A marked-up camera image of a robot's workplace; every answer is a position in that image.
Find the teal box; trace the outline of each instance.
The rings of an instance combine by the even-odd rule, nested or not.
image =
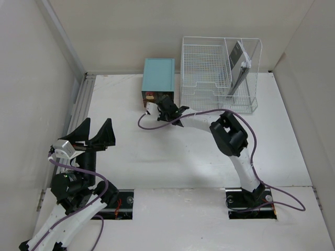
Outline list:
[[[174,59],[146,59],[142,82],[144,106],[163,95],[169,95],[173,100]]]

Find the wire mesh tray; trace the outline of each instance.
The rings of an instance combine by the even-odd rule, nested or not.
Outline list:
[[[252,60],[246,79],[233,95],[229,55],[241,41]],[[251,113],[257,107],[259,39],[184,37],[181,59],[181,105],[195,110],[228,108]]]

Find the purple cable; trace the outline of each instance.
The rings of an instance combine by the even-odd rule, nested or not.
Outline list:
[[[77,211],[73,212],[73,213],[70,213],[69,215],[61,218],[59,221],[57,221],[54,225],[52,225],[49,229],[49,231],[47,231],[43,236],[42,238],[36,243],[36,245],[32,248],[31,251],[34,251],[38,245],[41,244],[41,242],[48,236],[48,234],[50,233],[50,230],[53,230],[58,224],[60,224],[61,222],[65,221],[66,219],[70,218],[71,216],[75,215],[76,213],[79,213],[81,211],[83,211],[84,209],[86,209],[87,207],[89,207],[90,205],[92,205],[95,201],[97,201],[99,198],[101,198],[102,195],[104,195],[104,193],[107,191],[108,189],[108,180],[102,176],[101,174],[98,174],[96,172],[93,172],[93,171],[89,171],[89,170],[83,170],[83,169],[80,169],[80,168],[77,168],[77,167],[74,167],[74,166],[68,166],[68,165],[64,165],[62,163],[58,163],[56,161],[54,161],[53,159],[50,159],[49,162],[55,166],[60,166],[60,167],[64,167],[64,168],[67,168],[67,169],[70,169],[70,170],[73,170],[73,171],[76,171],[76,172],[81,172],[81,173],[85,173],[85,174],[90,174],[90,175],[94,175],[94,176],[97,176],[99,178],[101,178],[104,182],[105,182],[105,189],[102,191],[102,193],[100,193],[94,200],[92,200],[90,203],[88,203],[87,205],[85,205],[84,207],[78,209]]]
[[[103,229],[104,229],[104,218],[101,215],[96,214],[94,217],[98,217],[101,219],[101,229],[100,229],[100,233],[98,235],[98,238],[96,239],[94,246],[92,247],[91,251],[93,251],[96,247],[96,245],[98,244],[101,234],[103,233]]]
[[[163,125],[160,125],[159,127],[151,127],[151,128],[146,128],[146,127],[143,127],[140,125],[140,122],[142,120],[142,118],[147,114],[147,113],[144,113],[138,120],[137,122],[137,125],[139,128],[141,129],[144,129],[144,130],[156,130],[156,129],[160,129],[162,127],[166,127],[168,126],[169,124],[172,124],[180,119],[183,119],[183,118],[186,118],[186,117],[190,117],[190,116],[194,116],[194,115],[202,115],[202,114],[207,114],[207,113],[211,113],[211,112],[216,112],[216,111],[227,111],[227,112],[231,112],[232,114],[234,114],[236,117],[238,117],[240,120],[242,120],[242,122],[249,128],[252,136],[253,136],[253,139],[254,139],[254,145],[253,145],[253,149],[252,149],[252,152],[251,152],[251,156],[250,156],[250,164],[251,164],[251,167],[252,167],[252,170],[253,170],[253,173],[255,174],[256,176],[256,179],[263,185],[271,188],[271,189],[274,189],[274,190],[277,190],[279,192],[282,192],[288,196],[290,196],[291,198],[293,198],[295,201],[297,201],[302,208],[297,208],[297,207],[294,207],[292,205],[289,205],[289,204],[286,204],[286,203],[283,203],[283,202],[279,202],[279,201],[271,201],[271,202],[266,202],[266,203],[263,203],[255,208],[248,208],[248,209],[245,209],[245,210],[238,210],[239,213],[245,213],[245,212],[251,212],[251,211],[254,211],[258,208],[261,208],[263,206],[266,206],[266,205],[269,205],[269,204],[280,204],[280,205],[283,205],[283,206],[286,206],[286,207],[289,207],[289,208],[293,208],[295,210],[298,210],[298,211],[306,211],[306,208],[304,206],[304,204],[302,204],[302,202],[300,200],[298,200],[295,196],[291,195],[290,193],[284,191],[284,190],[281,190],[279,188],[276,188],[276,187],[273,187],[273,186],[270,186],[268,184],[266,184],[264,181],[261,180],[261,178],[258,176],[257,172],[256,172],[256,169],[253,165],[253,157],[255,155],[255,152],[256,152],[256,148],[257,148],[257,137],[256,137],[256,134],[254,132],[254,130],[252,129],[252,127],[249,125],[249,123],[244,119],[242,118],[241,115],[239,115],[238,113],[232,111],[232,110],[229,110],[229,109],[225,109],[225,108],[221,108],[221,109],[213,109],[213,110],[208,110],[208,111],[200,111],[200,112],[194,112],[194,113],[189,113],[189,114],[186,114],[186,115],[182,115],[180,116],[179,118],[176,118],[166,124],[163,124]]]

